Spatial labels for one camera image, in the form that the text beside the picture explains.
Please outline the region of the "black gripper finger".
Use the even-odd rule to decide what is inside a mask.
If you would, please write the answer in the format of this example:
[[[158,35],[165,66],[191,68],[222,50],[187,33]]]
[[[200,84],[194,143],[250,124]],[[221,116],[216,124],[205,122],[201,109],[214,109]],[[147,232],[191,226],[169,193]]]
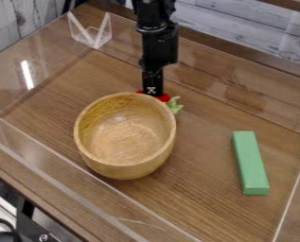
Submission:
[[[163,94],[163,70],[147,70],[142,72],[142,88],[146,95]]]

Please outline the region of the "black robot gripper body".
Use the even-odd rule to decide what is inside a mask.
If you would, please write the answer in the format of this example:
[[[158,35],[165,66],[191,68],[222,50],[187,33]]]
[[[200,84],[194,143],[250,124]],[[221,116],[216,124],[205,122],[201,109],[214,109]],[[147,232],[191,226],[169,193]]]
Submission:
[[[175,0],[131,0],[137,31],[142,35],[142,59],[146,71],[157,71],[177,62],[178,24],[171,20]]]

